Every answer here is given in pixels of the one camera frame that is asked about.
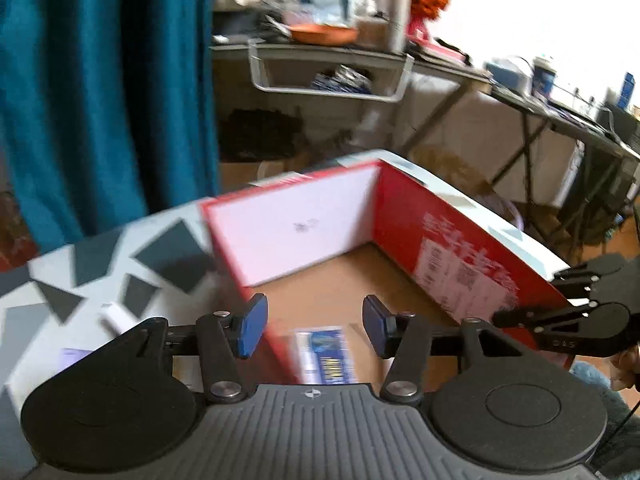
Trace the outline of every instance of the orange bowl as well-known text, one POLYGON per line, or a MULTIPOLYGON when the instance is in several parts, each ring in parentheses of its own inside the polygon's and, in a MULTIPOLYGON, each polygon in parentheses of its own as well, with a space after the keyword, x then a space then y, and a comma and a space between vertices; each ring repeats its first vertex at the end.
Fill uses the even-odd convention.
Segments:
POLYGON ((313 45, 342 46, 353 43, 358 37, 357 28, 334 27, 317 23, 305 23, 289 28, 294 40, 313 45))

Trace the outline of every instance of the table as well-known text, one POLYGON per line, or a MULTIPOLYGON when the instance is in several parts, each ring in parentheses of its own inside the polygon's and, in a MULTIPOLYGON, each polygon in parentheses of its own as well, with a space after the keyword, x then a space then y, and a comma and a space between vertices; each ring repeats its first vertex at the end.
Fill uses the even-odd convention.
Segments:
MULTIPOLYGON (((351 166, 377 159, 425 182, 545 279, 566 268, 537 241, 400 156, 374 150, 328 165, 351 166)), ((17 480, 35 465, 18 414, 33 389, 61 369, 63 349, 93 351, 113 338, 101 323, 103 304, 119 302, 139 320, 162 316, 172 325, 193 324, 203 314, 223 310, 210 254, 209 233, 198 202, 193 202, 0 274, 2 480, 17 480)))
POLYGON ((515 108, 521 113, 522 116, 522 137, 523 144, 522 147, 513 154, 510 160, 495 174, 495 176, 491 179, 490 183, 492 186, 500 182, 500 180, 504 177, 505 174, 514 166, 514 164, 519 160, 521 156, 525 159, 525 192, 526 192, 526 211, 525 211, 525 225, 532 224, 533 227, 540 233, 540 235, 547 241, 550 245, 553 243, 554 237, 563 229, 570 227, 574 222, 576 223, 576 227, 574 229, 574 234, 572 236, 572 243, 569 249, 568 257, 571 257, 575 248, 579 245, 579 232, 582 227, 582 222, 584 219, 584 211, 591 200, 596 196, 602 186, 607 182, 609 177, 612 175, 614 171, 614 166, 610 166, 604 172, 604 174, 598 179, 598 181, 594 184, 593 187, 589 186, 589 174, 591 169, 591 157, 593 154, 593 150, 601 150, 603 152, 609 153, 617 158, 628 158, 634 160, 636 162, 640 162, 640 155, 638 155, 634 150, 628 147, 624 143, 617 143, 605 136, 605 131, 602 127, 595 123, 587 122, 585 120, 580 120, 579 118, 576 121, 568 120, 567 118, 559 115, 555 110, 549 108, 539 102, 536 102, 532 99, 527 99, 520 97, 519 95, 514 94, 511 91, 506 89, 494 86, 491 92, 491 97, 500 101, 501 103, 507 104, 512 108, 515 108), (530 130, 529 125, 529 117, 539 117, 542 119, 542 122, 538 125, 538 127, 532 132, 530 130), (583 173, 583 183, 582 183, 582 192, 584 194, 584 199, 582 205, 573 213, 569 218, 567 218, 561 225, 556 227, 551 233, 548 235, 535 224, 534 219, 531 216, 531 207, 533 206, 532 199, 532 182, 531 182, 531 145, 536 141, 536 139, 542 134, 542 131, 546 127, 550 127, 553 132, 556 132, 565 137, 570 137, 575 140, 579 140, 584 144, 584 164, 585 170, 583 173))
MULTIPOLYGON (((268 60, 327 62, 385 70, 399 70, 404 63, 404 56, 359 48, 337 48, 291 43, 261 44, 259 48, 260 57, 268 60)), ((248 59, 248 47, 245 44, 213 46, 211 49, 214 62, 248 59)), ((490 79, 483 72, 466 66, 458 66, 436 57, 423 56, 416 59, 412 71, 416 75, 432 76, 455 82, 458 87, 438 104, 429 117, 424 120, 423 124, 416 128, 414 134, 398 150, 399 155, 402 156, 406 156, 414 146, 422 142, 466 94, 473 91, 489 92, 491 89, 490 79)))

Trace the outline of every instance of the blue finger pad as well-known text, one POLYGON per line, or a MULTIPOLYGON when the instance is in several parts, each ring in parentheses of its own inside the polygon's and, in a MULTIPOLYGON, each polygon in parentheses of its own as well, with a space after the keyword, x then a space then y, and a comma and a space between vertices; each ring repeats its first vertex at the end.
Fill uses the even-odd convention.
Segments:
POLYGON ((376 354, 379 357, 384 357, 386 346, 385 317, 370 304, 367 304, 367 300, 362 305, 362 325, 376 354))
POLYGON ((267 325, 269 307, 267 297, 261 295, 254 307, 246 314, 240 326, 240 339, 238 341, 238 357, 247 358, 254 353, 255 347, 262 336, 262 331, 267 325))

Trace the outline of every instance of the wall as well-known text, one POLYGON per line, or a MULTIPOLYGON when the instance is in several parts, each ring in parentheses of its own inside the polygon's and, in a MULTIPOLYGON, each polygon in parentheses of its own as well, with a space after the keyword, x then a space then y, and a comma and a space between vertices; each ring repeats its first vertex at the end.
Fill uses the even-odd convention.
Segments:
MULTIPOLYGON (((625 72, 640 80, 640 0, 451 0, 432 33, 469 52, 552 56, 558 83, 598 101, 620 90, 625 72)), ((640 105, 640 91, 632 103, 640 105)))

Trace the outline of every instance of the red cardboard box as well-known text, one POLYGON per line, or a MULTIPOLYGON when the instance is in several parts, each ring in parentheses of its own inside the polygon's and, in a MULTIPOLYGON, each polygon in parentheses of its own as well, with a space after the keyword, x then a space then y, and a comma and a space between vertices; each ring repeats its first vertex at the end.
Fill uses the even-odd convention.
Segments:
MULTIPOLYGON (((206 201, 202 211, 225 310, 242 309, 254 292, 268 297, 270 321, 245 365, 262 382, 296 382, 287 334, 330 324, 348 332, 358 380, 379 385, 362 328, 367 294, 441 324, 490 320, 506 305, 569 305, 490 232, 381 160, 296 174, 206 201)), ((512 335, 534 345, 523 330, 512 335)), ((455 361, 431 368, 433 388, 455 373, 455 361)))

